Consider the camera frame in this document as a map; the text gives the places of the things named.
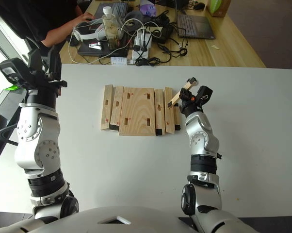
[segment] wooden board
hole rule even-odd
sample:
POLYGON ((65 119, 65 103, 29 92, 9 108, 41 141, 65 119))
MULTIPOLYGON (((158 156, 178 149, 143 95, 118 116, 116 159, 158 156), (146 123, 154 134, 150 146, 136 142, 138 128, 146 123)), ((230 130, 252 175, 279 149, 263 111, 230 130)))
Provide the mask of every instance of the wooden board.
POLYGON ((178 103, 174 104, 174 121, 175 121, 175 130, 180 130, 181 125, 181 116, 180 116, 180 108, 178 103))
POLYGON ((155 123, 155 90, 125 87, 119 135, 155 136, 155 123))
MULTIPOLYGON (((183 88, 186 90, 189 90, 193 86, 197 86, 197 85, 198 85, 197 79, 192 77, 191 79, 189 79, 187 81, 187 83, 185 84, 185 86, 183 86, 183 88)), ((174 97, 171 99, 171 101, 169 101, 169 103, 168 103, 169 108, 172 107, 179 100, 179 95, 180 95, 180 91, 176 95, 174 95, 174 97)))
POLYGON ((101 130, 109 128, 112 114, 113 85, 106 85, 102 107, 101 130))
POLYGON ((110 130, 119 131, 120 115, 122 108, 123 86, 116 86, 113 110, 111 116, 111 123, 109 125, 110 130))
POLYGON ((165 135, 164 97, 163 90, 155 90, 156 136, 165 135))
POLYGON ((164 112, 165 112, 165 131, 167 133, 175 132, 174 108, 168 107, 168 102, 172 99, 172 88, 166 87, 164 91, 164 112))

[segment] black shirt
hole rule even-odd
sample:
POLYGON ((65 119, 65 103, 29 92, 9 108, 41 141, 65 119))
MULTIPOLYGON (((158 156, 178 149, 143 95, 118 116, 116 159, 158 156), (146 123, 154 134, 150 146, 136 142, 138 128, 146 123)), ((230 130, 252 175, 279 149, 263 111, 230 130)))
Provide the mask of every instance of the black shirt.
POLYGON ((76 17, 77 0, 0 0, 0 16, 22 39, 39 42, 76 17))

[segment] water bottle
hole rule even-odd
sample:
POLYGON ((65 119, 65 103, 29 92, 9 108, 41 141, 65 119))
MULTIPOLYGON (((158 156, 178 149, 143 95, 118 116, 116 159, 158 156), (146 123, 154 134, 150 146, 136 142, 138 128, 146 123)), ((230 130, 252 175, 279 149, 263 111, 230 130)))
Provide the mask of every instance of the water bottle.
POLYGON ((119 35, 118 35, 118 22, 116 16, 112 14, 112 8, 110 6, 103 7, 102 16, 105 34, 110 50, 114 50, 120 46, 119 35))

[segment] wooden table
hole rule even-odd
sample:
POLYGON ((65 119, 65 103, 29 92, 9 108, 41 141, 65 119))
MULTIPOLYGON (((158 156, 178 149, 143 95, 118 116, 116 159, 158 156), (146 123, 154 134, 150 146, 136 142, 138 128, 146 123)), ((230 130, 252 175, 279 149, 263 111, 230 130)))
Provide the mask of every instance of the wooden table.
MULTIPOLYGON (((92 1, 87 11, 94 14, 101 2, 104 1, 92 1)), ((129 4, 135 7, 139 5, 139 0, 129 2, 129 4)), ((170 21, 176 21, 175 10, 173 8, 156 5, 156 9, 157 15, 165 10, 169 10, 168 16, 170 21)), ((209 19, 216 39, 188 38, 188 54, 185 57, 172 58, 170 62, 161 64, 161 66, 265 67, 261 59, 228 15, 221 18, 210 16, 207 10, 186 10, 186 12, 189 15, 206 16, 209 19), (213 48, 212 45, 217 46, 219 50, 213 48)), ((172 38, 178 42, 182 41, 182 38, 179 38, 176 33, 172 34, 172 38)), ((178 50, 176 43, 171 40, 167 41, 165 45, 172 50, 178 50)), ((74 64, 69 57, 67 49, 69 49, 72 58, 76 62, 87 63, 87 61, 91 62, 97 59, 97 57, 91 56, 85 56, 83 58, 77 54, 76 48, 69 47, 66 42, 60 51, 62 64, 74 64)), ((158 57, 161 60, 167 60, 169 56, 163 54, 162 50, 160 50, 156 44, 153 44, 150 49, 150 57, 158 57)), ((101 61, 102 63, 106 63, 109 60, 109 58, 105 58, 101 61)))

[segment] floor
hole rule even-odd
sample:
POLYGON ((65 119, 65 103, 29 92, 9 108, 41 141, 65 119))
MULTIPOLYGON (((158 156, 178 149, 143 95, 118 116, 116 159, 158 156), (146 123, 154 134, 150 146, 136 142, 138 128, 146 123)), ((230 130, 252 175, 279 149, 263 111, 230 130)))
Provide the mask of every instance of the floor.
MULTIPOLYGON (((228 14, 268 68, 292 69, 292 0, 232 0, 228 14)), ((30 216, 0 212, 0 227, 30 216)), ((292 233, 292 217, 242 220, 261 233, 292 233)))
POLYGON ((292 69, 292 0, 232 0, 228 14, 267 68, 292 69))

